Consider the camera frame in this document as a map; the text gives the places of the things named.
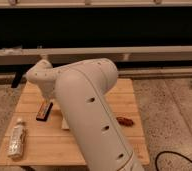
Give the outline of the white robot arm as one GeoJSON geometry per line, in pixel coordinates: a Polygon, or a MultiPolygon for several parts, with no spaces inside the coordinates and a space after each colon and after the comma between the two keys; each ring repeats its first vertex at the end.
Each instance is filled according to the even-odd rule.
{"type": "Polygon", "coordinates": [[[105,99],[118,78],[111,60],[54,67],[42,59],[26,78],[44,98],[56,100],[90,171],[144,171],[105,99]]]}

